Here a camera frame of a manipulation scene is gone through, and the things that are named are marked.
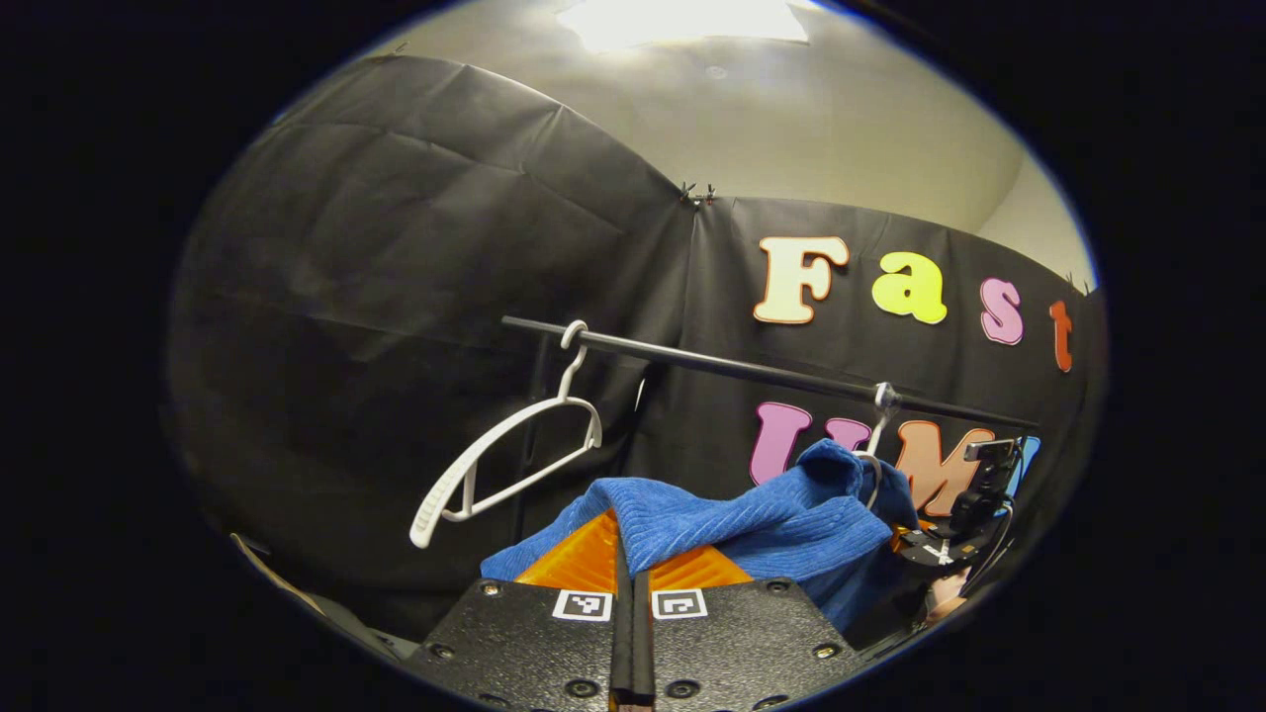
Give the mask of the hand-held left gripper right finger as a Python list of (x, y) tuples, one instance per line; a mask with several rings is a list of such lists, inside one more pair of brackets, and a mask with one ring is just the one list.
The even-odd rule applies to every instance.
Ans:
[(791, 578), (752, 578), (715, 547), (633, 578), (633, 706), (782, 711), (863, 669)]

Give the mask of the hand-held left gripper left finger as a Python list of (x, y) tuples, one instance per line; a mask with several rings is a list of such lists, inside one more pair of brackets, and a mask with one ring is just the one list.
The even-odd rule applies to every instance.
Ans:
[(634, 585), (606, 509), (518, 578), (479, 578), (406, 658), (494, 711), (624, 711)]

